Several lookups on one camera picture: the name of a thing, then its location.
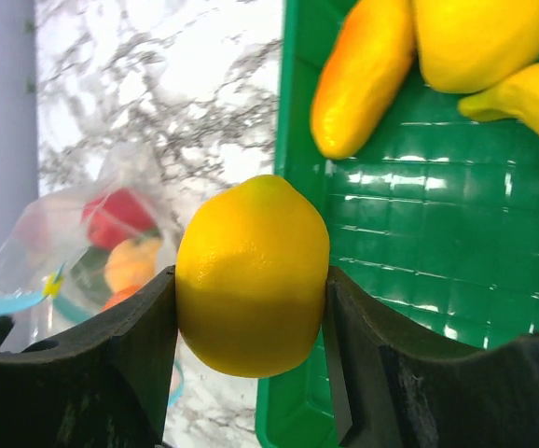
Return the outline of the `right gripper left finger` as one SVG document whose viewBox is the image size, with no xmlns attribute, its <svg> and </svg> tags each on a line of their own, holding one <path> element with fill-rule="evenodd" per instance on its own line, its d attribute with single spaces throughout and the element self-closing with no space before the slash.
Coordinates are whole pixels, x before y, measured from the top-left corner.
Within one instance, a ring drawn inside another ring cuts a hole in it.
<svg viewBox="0 0 539 448">
<path fill-rule="evenodd" d="M 14 320 L 0 316 L 0 346 Z M 177 341 L 174 269 L 19 353 L 0 349 L 0 447 L 162 447 Z"/>
</svg>

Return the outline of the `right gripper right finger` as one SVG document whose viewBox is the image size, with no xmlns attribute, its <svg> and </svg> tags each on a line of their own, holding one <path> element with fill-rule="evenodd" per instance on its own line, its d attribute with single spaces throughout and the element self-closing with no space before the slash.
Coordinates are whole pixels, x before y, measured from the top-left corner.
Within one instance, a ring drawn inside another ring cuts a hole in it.
<svg viewBox="0 0 539 448">
<path fill-rule="evenodd" d="M 323 337 L 342 447 L 539 447 L 539 333 L 486 350 L 372 298 L 339 268 Z"/>
</svg>

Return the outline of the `orange fruit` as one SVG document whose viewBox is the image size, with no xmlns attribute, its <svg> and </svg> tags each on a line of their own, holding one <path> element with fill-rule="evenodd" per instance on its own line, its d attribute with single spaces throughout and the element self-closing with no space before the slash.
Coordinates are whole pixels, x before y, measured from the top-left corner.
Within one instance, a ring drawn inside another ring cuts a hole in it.
<svg viewBox="0 0 539 448">
<path fill-rule="evenodd" d="M 104 304 L 104 306 L 102 308 L 102 312 L 116 306 L 117 304 L 119 304 L 119 303 L 121 303 L 123 301 L 125 301 L 126 299 L 128 299 L 129 297 L 131 297 L 132 295 L 137 293 L 140 289 L 141 289 L 140 286 L 133 285 L 133 286 L 121 289 L 118 292 L 115 292 L 110 297 L 110 299 Z"/>
</svg>

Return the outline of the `clear zip top bag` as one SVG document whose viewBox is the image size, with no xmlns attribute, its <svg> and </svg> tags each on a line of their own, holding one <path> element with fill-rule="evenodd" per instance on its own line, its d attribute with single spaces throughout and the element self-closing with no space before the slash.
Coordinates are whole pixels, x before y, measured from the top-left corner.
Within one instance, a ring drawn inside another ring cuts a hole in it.
<svg viewBox="0 0 539 448">
<path fill-rule="evenodd" d="M 156 227 L 140 237 L 158 237 L 156 276 L 175 263 L 179 231 L 171 218 L 152 148 L 121 142 L 107 152 L 97 177 L 48 193 L 23 210 L 0 247 L 0 315 L 37 311 L 30 342 L 78 325 L 104 305 L 87 300 L 70 276 L 78 259 L 93 245 L 82 220 L 85 204 L 117 189 L 143 193 Z"/>
</svg>

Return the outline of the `red apple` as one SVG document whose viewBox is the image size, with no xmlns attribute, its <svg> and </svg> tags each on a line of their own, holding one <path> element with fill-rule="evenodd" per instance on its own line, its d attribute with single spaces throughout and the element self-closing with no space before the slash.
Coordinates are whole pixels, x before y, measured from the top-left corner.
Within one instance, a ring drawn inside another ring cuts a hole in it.
<svg viewBox="0 0 539 448">
<path fill-rule="evenodd" d="M 148 196 L 128 188 L 93 199 L 82 211 L 90 242 L 101 249 L 112 250 L 127 239 L 153 230 L 156 222 L 146 209 L 151 204 Z"/>
</svg>

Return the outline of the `yellow lemon front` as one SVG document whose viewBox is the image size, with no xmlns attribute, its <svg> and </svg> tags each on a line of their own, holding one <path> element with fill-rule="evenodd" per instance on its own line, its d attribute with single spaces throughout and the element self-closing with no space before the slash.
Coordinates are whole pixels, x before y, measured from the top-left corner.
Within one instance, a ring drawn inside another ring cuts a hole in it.
<svg viewBox="0 0 539 448">
<path fill-rule="evenodd" d="M 310 354 L 325 308 L 329 236 L 285 179 L 259 175 L 206 201 L 175 269 L 178 327 L 210 368 L 265 378 Z"/>
</svg>

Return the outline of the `green avocado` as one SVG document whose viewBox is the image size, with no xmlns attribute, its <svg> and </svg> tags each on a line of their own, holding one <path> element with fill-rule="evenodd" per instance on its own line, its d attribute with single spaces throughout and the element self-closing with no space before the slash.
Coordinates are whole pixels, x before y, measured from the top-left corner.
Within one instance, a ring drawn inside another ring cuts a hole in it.
<svg viewBox="0 0 539 448">
<path fill-rule="evenodd" d="M 84 297 L 104 305 L 112 292 L 104 278 L 104 268 L 110 252 L 91 246 L 70 270 L 70 276 Z"/>
</svg>

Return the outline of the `peach fruit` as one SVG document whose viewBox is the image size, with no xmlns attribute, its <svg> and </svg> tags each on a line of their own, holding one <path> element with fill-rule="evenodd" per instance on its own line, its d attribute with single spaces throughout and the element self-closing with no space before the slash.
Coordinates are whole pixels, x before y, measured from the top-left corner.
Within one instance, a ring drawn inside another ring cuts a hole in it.
<svg viewBox="0 0 539 448">
<path fill-rule="evenodd" d="M 162 246 L 158 237 L 124 240 L 110 253 L 104 267 L 104 279 L 117 293 L 127 287 L 141 287 L 156 274 L 157 254 Z"/>
</svg>

